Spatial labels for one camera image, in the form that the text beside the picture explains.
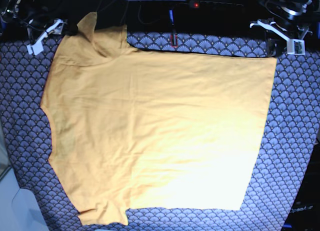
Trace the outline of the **red black table clamp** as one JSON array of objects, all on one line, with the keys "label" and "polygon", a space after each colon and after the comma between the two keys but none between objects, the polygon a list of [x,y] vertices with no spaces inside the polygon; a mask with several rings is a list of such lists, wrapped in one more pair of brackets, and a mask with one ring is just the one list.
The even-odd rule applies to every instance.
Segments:
[{"label": "red black table clamp", "polygon": [[178,47],[178,36],[177,36],[177,32],[176,30],[173,28],[171,33],[170,33],[170,45],[173,48],[177,48]]}]

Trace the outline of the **black OpenArm case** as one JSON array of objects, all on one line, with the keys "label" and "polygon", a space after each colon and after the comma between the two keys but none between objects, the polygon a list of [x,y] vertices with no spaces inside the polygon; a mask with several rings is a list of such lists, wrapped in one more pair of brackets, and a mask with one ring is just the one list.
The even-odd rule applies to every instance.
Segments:
[{"label": "black OpenArm case", "polygon": [[313,148],[303,181],[282,226],[283,231],[320,229],[320,142]]}]

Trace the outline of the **blue fan-pattern tablecloth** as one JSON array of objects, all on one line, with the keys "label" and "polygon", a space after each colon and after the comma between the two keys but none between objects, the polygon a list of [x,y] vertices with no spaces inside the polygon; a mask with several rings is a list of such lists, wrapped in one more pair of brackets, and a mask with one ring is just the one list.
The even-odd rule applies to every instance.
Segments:
[{"label": "blue fan-pattern tablecloth", "polygon": [[[51,231],[93,231],[82,225],[48,158],[51,129],[40,107],[60,37],[29,55],[26,43],[0,45],[0,120],[18,184],[33,192]],[[320,139],[320,54],[282,55],[276,65],[260,151],[240,210],[143,208],[127,211],[128,225],[112,231],[280,231]]]}]

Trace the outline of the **yellow T-shirt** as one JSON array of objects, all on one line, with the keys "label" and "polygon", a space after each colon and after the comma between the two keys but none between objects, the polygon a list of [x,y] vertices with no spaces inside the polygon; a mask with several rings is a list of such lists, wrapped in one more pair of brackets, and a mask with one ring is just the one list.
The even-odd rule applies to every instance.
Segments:
[{"label": "yellow T-shirt", "polygon": [[128,224],[128,209],[221,209],[244,201],[277,60],[143,51],[125,26],[78,23],[41,99],[49,163],[83,225]]}]

